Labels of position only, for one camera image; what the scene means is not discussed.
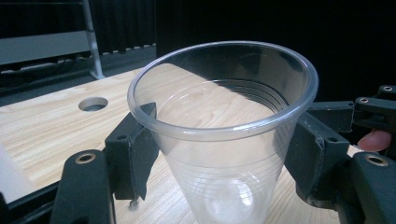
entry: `table surface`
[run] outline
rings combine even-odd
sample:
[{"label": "table surface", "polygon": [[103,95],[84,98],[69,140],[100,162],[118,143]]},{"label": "table surface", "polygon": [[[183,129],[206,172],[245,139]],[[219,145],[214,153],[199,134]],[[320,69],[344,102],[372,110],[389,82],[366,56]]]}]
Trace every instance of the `table surface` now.
[{"label": "table surface", "polygon": [[[0,145],[37,189],[61,178],[65,160],[86,149],[103,149],[105,139],[129,113],[127,91],[138,70],[0,107]],[[108,105],[98,111],[78,108],[90,97]],[[118,223],[196,223],[160,152],[148,180],[148,195],[137,209],[116,201]],[[337,213],[304,203],[283,168],[265,223],[339,223]]]}]

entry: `plastic cup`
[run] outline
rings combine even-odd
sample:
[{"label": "plastic cup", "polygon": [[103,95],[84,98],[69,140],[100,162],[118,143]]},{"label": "plastic cup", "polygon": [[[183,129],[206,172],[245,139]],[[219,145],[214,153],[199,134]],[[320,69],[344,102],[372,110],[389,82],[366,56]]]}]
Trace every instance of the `plastic cup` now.
[{"label": "plastic cup", "polygon": [[[169,53],[133,80],[128,103],[199,223],[263,223],[314,66],[277,45],[227,41]],[[156,103],[156,117],[141,105]]]}]

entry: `hole in table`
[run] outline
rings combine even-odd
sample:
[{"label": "hole in table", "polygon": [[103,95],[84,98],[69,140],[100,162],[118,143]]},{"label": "hole in table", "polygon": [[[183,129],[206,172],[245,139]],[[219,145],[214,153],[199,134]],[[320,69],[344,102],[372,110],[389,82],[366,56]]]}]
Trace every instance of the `hole in table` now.
[{"label": "hole in table", "polygon": [[81,101],[78,108],[82,111],[98,111],[108,105],[108,100],[103,97],[91,97]]}]

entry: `black plastic part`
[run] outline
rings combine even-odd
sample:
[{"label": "black plastic part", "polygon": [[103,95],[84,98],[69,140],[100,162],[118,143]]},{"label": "black plastic part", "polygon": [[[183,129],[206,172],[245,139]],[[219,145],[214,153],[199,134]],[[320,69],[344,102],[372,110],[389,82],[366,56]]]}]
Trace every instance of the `black plastic part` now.
[{"label": "black plastic part", "polygon": [[9,204],[2,202],[0,220],[18,224],[49,223],[58,184],[48,185]]},{"label": "black plastic part", "polygon": [[307,112],[337,133],[350,133],[354,105],[352,101],[317,102]]},{"label": "black plastic part", "polygon": [[[142,110],[156,116],[154,103],[142,105]],[[151,167],[159,153],[150,131],[129,113],[105,142],[107,160],[117,167],[116,199],[137,200],[140,196],[145,200]]]},{"label": "black plastic part", "polygon": [[334,209],[333,168],[347,157],[349,142],[308,113],[300,116],[285,166],[306,203]]},{"label": "black plastic part", "polygon": [[396,86],[384,85],[378,88],[376,98],[396,101]]},{"label": "black plastic part", "polygon": [[396,133],[396,101],[360,97],[355,108],[355,124]]},{"label": "black plastic part", "polygon": [[392,141],[389,148],[385,151],[385,155],[396,161],[396,133],[392,134]]},{"label": "black plastic part", "polygon": [[350,173],[365,223],[396,223],[396,162],[376,153],[353,157]]},{"label": "black plastic part", "polygon": [[106,164],[94,149],[67,159],[49,223],[116,223]]},{"label": "black plastic part", "polygon": [[341,224],[362,224],[364,222],[364,214],[361,209],[351,205],[340,195],[335,198],[335,210]]},{"label": "black plastic part", "polygon": [[349,172],[351,161],[352,159],[348,157],[348,160],[335,165],[333,184],[337,190],[337,195],[343,199],[343,202],[349,203],[351,206],[361,210],[361,203],[359,202],[358,194],[356,193],[352,176]]}]

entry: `light wood grain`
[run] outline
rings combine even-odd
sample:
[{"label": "light wood grain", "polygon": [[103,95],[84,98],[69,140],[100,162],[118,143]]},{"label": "light wood grain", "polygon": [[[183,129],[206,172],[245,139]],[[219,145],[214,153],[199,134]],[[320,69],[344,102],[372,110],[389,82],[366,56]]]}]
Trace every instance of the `light wood grain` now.
[{"label": "light wood grain", "polygon": [[[39,188],[60,179],[64,161],[85,149],[103,149],[106,137],[129,113],[126,95],[137,71],[0,108],[0,144]],[[84,112],[78,104],[104,97],[108,106]],[[118,223],[196,223],[160,153],[148,180],[148,195],[134,209],[116,201]],[[283,168],[266,223],[339,223],[334,211],[314,208],[295,193]]]},{"label": "light wood grain", "polygon": [[155,102],[158,120],[189,128],[230,127],[274,114],[265,105],[169,63],[148,71],[134,97],[140,105]]}]

